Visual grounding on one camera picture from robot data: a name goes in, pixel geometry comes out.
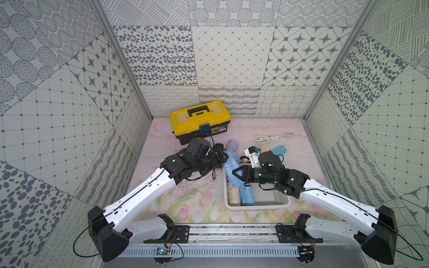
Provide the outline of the pale blue umbrella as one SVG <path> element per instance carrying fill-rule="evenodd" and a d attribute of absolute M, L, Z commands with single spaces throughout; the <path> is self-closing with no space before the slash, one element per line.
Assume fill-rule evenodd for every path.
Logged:
<path fill-rule="evenodd" d="M 233 174 L 233 171 L 240 167 L 239 164 L 241 163 L 241 160 L 233 148 L 228 148 L 225 153 L 229 157 L 227 162 L 224 164 L 227 180 L 234 188 L 241 188 L 244 186 L 244 182 Z"/>

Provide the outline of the light blue slim umbrella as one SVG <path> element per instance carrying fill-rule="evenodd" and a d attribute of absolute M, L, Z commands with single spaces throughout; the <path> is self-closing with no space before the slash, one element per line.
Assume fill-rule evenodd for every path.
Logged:
<path fill-rule="evenodd" d="M 255 198 L 250 185 L 241 185 L 239 192 L 242 206 L 253 206 L 255 204 Z"/>

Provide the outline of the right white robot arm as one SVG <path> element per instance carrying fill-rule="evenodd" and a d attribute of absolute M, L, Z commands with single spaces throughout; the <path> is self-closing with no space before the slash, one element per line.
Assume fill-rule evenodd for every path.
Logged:
<path fill-rule="evenodd" d="M 301 214 L 293 226 L 298 242 L 334 240 L 360 248 L 379 263 L 394 263 L 399 234 L 392 209 L 362 204 L 328 189 L 309 175 L 286 168 L 271 151 L 251 154 L 249 158 L 249 165 L 233 165 L 227 169 L 227 175 L 237 179 L 241 186 L 271 184 L 282 194 L 315 204 L 342 219 L 323 221 Z"/>

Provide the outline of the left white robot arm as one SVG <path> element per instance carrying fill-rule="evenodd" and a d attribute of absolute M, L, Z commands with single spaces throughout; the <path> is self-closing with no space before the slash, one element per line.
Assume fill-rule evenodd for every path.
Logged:
<path fill-rule="evenodd" d="M 163 193 L 184 180 L 190 181 L 195 173 L 206 176 L 228 158 L 223 144 L 211 144 L 196 136 L 186 148 L 167 156 L 151 176 L 127 195 L 105 208 L 93 207 L 87 214 L 87 230 L 102 261 L 117 258 L 134 243 L 176 243 L 176 226 L 166 214 L 148 221 L 136 222 L 135 218 Z"/>

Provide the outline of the beige umbrella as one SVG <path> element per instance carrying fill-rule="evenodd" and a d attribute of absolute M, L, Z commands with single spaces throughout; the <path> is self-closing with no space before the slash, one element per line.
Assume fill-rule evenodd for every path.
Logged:
<path fill-rule="evenodd" d="M 227 202 L 232 207 L 241 206 L 240 190 L 230 183 L 227 184 Z"/>

